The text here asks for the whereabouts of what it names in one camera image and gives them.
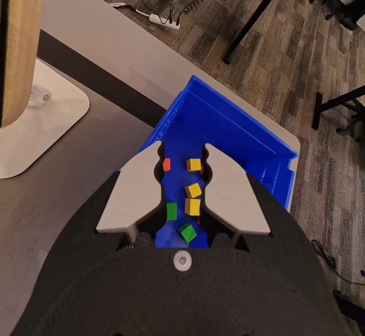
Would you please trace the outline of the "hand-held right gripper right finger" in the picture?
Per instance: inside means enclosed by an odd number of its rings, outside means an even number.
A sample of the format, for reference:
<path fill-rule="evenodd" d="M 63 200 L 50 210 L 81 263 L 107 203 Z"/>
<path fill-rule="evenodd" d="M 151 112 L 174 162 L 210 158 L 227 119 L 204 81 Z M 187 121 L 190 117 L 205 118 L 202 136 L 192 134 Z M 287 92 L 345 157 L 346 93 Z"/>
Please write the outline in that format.
<path fill-rule="evenodd" d="M 200 224 L 212 245 L 219 234 L 234 244 L 241 235 L 271 233 L 246 171 L 210 143 L 202 147 L 203 180 Z"/>

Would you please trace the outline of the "blue plastic bin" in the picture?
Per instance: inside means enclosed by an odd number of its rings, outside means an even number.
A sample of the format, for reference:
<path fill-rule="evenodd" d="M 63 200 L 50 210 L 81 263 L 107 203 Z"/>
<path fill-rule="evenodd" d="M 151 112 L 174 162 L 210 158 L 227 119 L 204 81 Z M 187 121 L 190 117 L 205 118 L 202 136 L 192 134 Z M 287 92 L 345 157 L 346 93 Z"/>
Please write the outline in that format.
<path fill-rule="evenodd" d="M 165 158 L 171 159 L 171 170 L 162 180 L 166 201 L 177 203 L 177 219 L 166 221 L 156 234 L 157 248 L 208 247 L 207 233 L 196 223 L 197 217 L 184 213 L 184 188 L 204 185 L 199 172 L 187 172 L 186 161 L 201 159 L 206 143 L 234 159 L 289 209 L 295 177 L 290 166 L 298 151 L 198 77 L 192 75 L 139 152 L 156 141 L 165 143 Z M 197 233 L 189 244 L 177 231 L 186 222 Z"/>

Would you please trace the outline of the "black table frame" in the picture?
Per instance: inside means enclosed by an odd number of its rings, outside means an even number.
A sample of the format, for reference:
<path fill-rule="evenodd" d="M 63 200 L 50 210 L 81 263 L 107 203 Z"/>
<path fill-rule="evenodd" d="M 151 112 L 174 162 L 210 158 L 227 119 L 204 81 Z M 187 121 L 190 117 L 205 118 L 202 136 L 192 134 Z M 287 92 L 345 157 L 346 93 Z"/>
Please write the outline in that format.
<path fill-rule="evenodd" d="M 342 94 L 339 97 L 334 99 L 330 99 L 327 102 L 323 103 L 323 95 L 320 92 L 317 92 L 315 95 L 315 104 L 313 111 L 313 120 L 312 120 L 312 129 L 318 130 L 320 125 L 321 113 L 332 108 L 335 108 L 340 105 L 344 105 L 351 100 L 355 100 L 365 94 L 365 86 L 358 87 L 348 93 Z"/>

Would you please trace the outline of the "black floor box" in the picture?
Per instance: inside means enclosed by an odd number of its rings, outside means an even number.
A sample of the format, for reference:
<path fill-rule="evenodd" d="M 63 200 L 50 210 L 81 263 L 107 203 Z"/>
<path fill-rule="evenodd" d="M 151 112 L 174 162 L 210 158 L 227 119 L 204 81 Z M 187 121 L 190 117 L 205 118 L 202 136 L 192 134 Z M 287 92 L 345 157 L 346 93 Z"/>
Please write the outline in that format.
<path fill-rule="evenodd" d="M 340 312 L 346 317 L 354 320 L 358 324 L 365 326 L 365 310 L 364 308 L 351 302 L 348 297 L 343 295 L 339 290 L 332 291 Z"/>

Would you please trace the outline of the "white stand base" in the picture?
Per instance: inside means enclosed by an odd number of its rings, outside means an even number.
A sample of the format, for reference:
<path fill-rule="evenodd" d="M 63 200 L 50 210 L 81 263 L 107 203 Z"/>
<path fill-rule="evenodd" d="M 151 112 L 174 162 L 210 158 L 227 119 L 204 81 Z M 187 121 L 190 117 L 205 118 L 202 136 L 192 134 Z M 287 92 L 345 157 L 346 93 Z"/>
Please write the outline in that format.
<path fill-rule="evenodd" d="M 88 110 L 89 98 L 81 89 L 36 59 L 27 107 L 0 130 L 0 178 L 24 172 Z"/>

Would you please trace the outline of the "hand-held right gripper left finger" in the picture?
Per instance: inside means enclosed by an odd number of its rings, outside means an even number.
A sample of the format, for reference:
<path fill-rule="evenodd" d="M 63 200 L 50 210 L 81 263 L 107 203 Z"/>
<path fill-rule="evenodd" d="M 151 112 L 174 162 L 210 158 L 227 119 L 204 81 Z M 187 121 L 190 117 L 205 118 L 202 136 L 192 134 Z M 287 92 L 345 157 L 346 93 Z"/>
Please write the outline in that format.
<path fill-rule="evenodd" d="M 156 238 L 167 221 L 164 160 L 165 143 L 156 141 L 120 169 L 96 227 L 98 233 L 126 233 L 130 240 L 148 233 Z"/>

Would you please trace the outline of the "black table leg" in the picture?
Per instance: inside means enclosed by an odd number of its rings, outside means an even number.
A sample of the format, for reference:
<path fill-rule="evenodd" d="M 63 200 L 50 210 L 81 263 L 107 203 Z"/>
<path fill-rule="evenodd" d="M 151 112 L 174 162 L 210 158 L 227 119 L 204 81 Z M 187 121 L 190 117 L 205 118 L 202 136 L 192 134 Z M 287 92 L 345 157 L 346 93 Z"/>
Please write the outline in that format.
<path fill-rule="evenodd" d="M 244 37 L 247 35 L 249 30 L 253 27 L 255 22 L 259 19 L 259 17 L 263 14 L 265 9 L 269 6 L 270 2 L 272 0 L 262 0 L 261 3 L 258 5 L 255 12 L 251 15 L 247 23 L 243 26 L 243 28 L 235 35 L 234 40 L 231 42 L 231 44 L 228 46 L 226 50 L 226 54 L 223 57 L 223 62 L 225 64 L 230 64 L 233 57 L 235 56 L 235 53 L 237 51 L 237 48 L 240 44 L 240 42 L 244 39 Z"/>

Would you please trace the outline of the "black office chair base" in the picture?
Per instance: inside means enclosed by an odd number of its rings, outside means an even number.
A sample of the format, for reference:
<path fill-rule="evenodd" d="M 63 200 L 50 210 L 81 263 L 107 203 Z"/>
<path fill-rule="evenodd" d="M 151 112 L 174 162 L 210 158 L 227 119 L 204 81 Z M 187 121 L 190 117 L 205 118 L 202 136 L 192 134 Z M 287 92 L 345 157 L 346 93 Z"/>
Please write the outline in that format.
<path fill-rule="evenodd" d="M 365 106 L 358 101 L 358 99 L 353 99 L 352 103 L 349 102 L 341 104 L 342 106 L 346 107 L 347 109 L 353 111 L 355 114 L 350 117 L 351 122 L 346 128 L 337 128 L 336 133 L 342 134 L 346 133 L 353 128 L 357 123 L 362 123 L 363 126 L 363 137 L 356 138 L 355 142 L 360 143 L 364 141 L 364 134 L 365 134 Z"/>

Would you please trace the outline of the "white power strip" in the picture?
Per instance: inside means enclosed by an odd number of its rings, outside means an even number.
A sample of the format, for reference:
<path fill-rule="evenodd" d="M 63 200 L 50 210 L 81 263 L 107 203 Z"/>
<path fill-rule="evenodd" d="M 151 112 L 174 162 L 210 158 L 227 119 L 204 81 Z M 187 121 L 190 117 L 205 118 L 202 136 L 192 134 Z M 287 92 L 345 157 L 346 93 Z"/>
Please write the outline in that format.
<path fill-rule="evenodd" d="M 179 28 L 180 28 L 180 24 L 177 25 L 176 22 L 174 22 L 174 21 L 170 23 L 169 19 L 160 18 L 156 14 L 151 14 L 149 16 L 149 21 L 151 23 L 155 23 L 157 25 L 161 25 L 163 27 L 167 27 L 167 28 L 170 28 L 170 29 L 173 29 L 173 30 L 179 30 Z"/>

